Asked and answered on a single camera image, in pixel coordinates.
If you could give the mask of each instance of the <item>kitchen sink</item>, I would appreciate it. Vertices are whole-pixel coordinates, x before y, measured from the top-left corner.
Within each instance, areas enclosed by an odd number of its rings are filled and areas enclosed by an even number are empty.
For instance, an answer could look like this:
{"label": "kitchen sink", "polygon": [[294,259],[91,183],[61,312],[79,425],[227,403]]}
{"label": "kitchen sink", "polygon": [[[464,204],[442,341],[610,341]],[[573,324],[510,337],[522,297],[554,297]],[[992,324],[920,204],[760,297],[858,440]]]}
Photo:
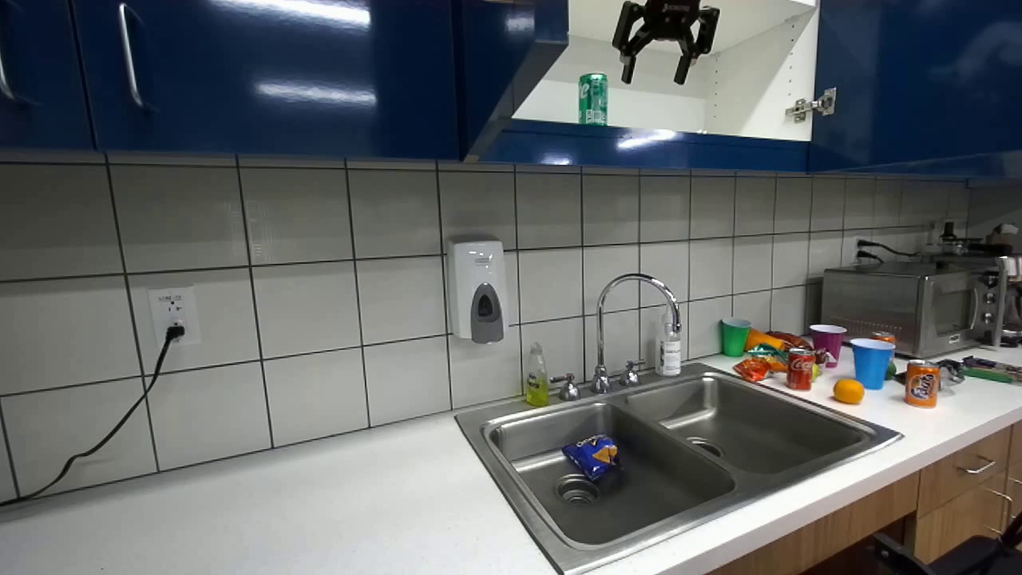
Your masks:
{"label": "kitchen sink", "polygon": [[[485,406],[458,421],[561,571],[612,561],[898,438],[707,364],[551,408]],[[622,472],[601,488],[578,484],[561,458],[591,436],[621,447]]]}

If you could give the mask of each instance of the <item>countertop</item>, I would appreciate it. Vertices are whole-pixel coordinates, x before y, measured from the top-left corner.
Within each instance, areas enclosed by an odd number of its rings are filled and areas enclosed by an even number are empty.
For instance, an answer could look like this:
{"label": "countertop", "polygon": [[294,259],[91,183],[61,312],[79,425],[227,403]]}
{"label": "countertop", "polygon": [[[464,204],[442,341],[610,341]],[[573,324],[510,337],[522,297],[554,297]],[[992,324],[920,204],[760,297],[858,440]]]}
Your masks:
{"label": "countertop", "polygon": [[[970,352],[1022,364],[1022,352]],[[902,430],[876,455],[646,545],[596,571],[710,571],[1012,421],[1022,388],[964,380],[936,408],[888,384],[820,406]],[[0,512],[0,571],[554,571],[449,416]]]}

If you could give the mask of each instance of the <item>white tile wall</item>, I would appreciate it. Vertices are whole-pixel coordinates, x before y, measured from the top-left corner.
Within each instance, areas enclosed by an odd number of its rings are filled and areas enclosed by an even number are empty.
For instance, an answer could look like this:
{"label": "white tile wall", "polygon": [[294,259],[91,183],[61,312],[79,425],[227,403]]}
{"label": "white tile wall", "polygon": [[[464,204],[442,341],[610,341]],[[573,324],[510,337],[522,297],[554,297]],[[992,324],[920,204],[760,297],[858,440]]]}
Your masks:
{"label": "white tile wall", "polygon": [[[2,401],[13,467],[21,492],[47,485],[67,458],[99,445],[141,401],[141,380],[73,388]],[[69,467],[54,492],[155,472],[151,418],[141,406],[127,425],[91,459]]]}
{"label": "white tile wall", "polygon": [[101,166],[0,166],[0,278],[123,272]]}
{"label": "white tile wall", "polygon": [[275,445],[367,427],[360,352],[265,360]]}
{"label": "white tile wall", "polygon": [[354,264],[255,270],[263,354],[305,354],[360,341]]}
{"label": "white tile wall", "polygon": [[[733,312],[799,332],[812,278],[849,264],[858,236],[918,245],[936,221],[964,221],[964,202],[962,183],[864,175],[10,159],[0,500],[13,496],[2,436],[26,492],[139,394],[164,341],[151,290],[195,288],[202,345],[169,352],[124,447],[61,488],[513,401],[538,341],[554,376],[591,376],[594,297],[621,272],[677,290],[689,359],[719,352]],[[476,232],[510,249],[503,345],[446,332],[443,243]],[[662,297],[621,286],[610,306],[610,367],[656,367]]]}
{"label": "white tile wall", "polygon": [[243,171],[253,262],[352,259],[346,171]]}
{"label": "white tile wall", "polygon": [[260,364],[167,373],[151,397],[164,470],[265,452],[265,388]]}

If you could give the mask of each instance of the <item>upper cabinet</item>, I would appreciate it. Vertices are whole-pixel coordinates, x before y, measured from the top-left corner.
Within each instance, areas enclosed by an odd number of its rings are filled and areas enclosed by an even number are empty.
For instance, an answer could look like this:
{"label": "upper cabinet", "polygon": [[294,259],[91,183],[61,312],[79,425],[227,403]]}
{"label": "upper cabinet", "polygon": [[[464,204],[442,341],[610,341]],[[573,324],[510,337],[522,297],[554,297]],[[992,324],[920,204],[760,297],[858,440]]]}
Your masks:
{"label": "upper cabinet", "polygon": [[[601,164],[601,166],[723,166],[806,171],[815,100],[818,6],[815,0],[715,0],[715,24],[694,18],[694,44],[707,56],[685,67],[674,39],[646,44],[627,82],[612,47],[622,2],[464,0],[465,100],[496,89],[479,56],[503,56],[496,78],[510,78],[493,100],[485,126],[469,126],[469,157],[518,164]],[[583,126],[583,78],[608,78],[608,129]]]}
{"label": "upper cabinet", "polygon": [[823,0],[818,57],[841,111],[815,129],[815,171],[1000,172],[1022,149],[1022,2]]}
{"label": "upper cabinet", "polygon": [[0,147],[94,147],[65,0],[0,0]]}
{"label": "upper cabinet", "polygon": [[101,149],[458,157],[449,0],[73,0],[73,18]]}

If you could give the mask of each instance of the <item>cabinet hinge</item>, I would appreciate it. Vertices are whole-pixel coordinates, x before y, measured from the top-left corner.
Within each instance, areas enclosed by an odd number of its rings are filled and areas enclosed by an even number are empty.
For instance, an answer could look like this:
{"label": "cabinet hinge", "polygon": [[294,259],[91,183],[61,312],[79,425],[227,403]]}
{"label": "cabinet hinge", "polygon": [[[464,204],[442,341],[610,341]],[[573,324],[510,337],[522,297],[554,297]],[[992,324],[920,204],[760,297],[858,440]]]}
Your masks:
{"label": "cabinet hinge", "polygon": [[836,85],[823,89],[818,100],[799,100],[793,109],[789,109],[789,120],[793,123],[808,123],[812,111],[818,115],[833,115],[836,111]]}

